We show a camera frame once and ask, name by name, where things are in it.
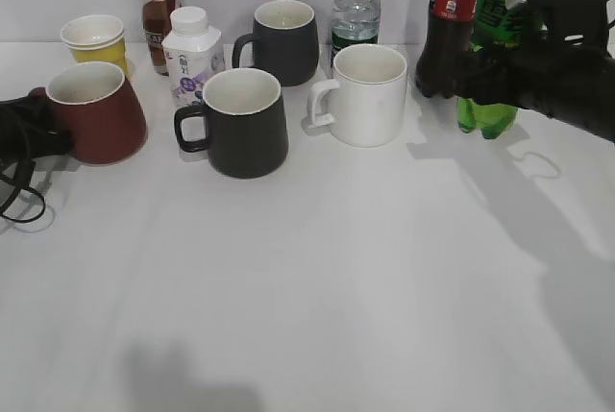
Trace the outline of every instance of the plastic bottle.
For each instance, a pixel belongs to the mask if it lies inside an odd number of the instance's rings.
[[[519,44],[524,34],[539,30],[541,25],[542,21],[535,15],[523,12],[509,13],[505,7],[505,0],[479,0],[472,47],[480,49],[488,42],[515,46]],[[480,106],[473,100],[457,101],[459,128],[465,133],[480,129],[482,136],[487,139],[497,138],[510,129],[517,111],[517,108],[503,104]]]
[[[477,0],[430,0],[427,42],[415,76],[426,97],[453,97],[455,59],[470,47],[476,4]]]
[[[334,0],[332,61],[344,47],[378,43],[381,0]]]
[[[157,73],[166,75],[162,41],[171,31],[171,13],[180,7],[179,0],[143,0],[143,30]]]
[[[171,24],[162,47],[173,101],[178,107],[199,104],[205,82],[225,70],[222,33],[209,25],[207,13],[199,7],[175,10]]]

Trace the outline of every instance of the mug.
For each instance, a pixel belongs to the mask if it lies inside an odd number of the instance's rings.
[[[218,172],[254,179],[278,169],[288,154],[280,82],[259,69],[218,73],[205,83],[203,104],[175,112],[175,135],[187,153],[207,151]],[[203,117],[206,137],[185,141],[182,122]]]
[[[254,29],[234,44],[233,68],[241,51],[253,43],[254,67],[273,74],[282,86],[309,81],[318,67],[320,47],[314,9],[299,1],[273,1],[260,6]]]
[[[388,143],[404,123],[406,73],[406,59],[393,49],[374,44],[346,47],[333,60],[333,79],[311,89],[309,126],[329,126],[337,139],[358,148]],[[328,112],[318,114],[327,93]]]
[[[76,64],[46,87],[62,129],[72,132],[72,155],[91,164],[110,164],[136,153],[147,125],[135,91],[113,63]]]

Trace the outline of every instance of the green soda bottle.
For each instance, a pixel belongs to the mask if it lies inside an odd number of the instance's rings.
[[[472,34],[472,48],[479,50],[489,42],[509,47],[518,45],[523,34],[539,30],[542,20],[539,16],[506,10],[505,0],[478,0],[477,17]],[[486,139],[493,139],[512,127],[518,109],[508,105],[481,106],[473,100],[457,100],[457,121],[459,128],[470,133],[482,131]]]

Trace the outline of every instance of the white mug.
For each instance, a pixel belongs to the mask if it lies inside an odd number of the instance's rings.
[[[309,126],[329,126],[338,140],[358,148],[388,143],[404,123],[406,73],[406,59],[393,49],[375,44],[346,47],[335,56],[333,79],[311,89]],[[318,114],[327,93],[328,112]]]

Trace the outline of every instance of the white bottle cap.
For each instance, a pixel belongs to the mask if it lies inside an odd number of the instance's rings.
[[[171,26],[179,36],[198,36],[209,29],[208,13],[200,7],[180,7],[171,13]]]

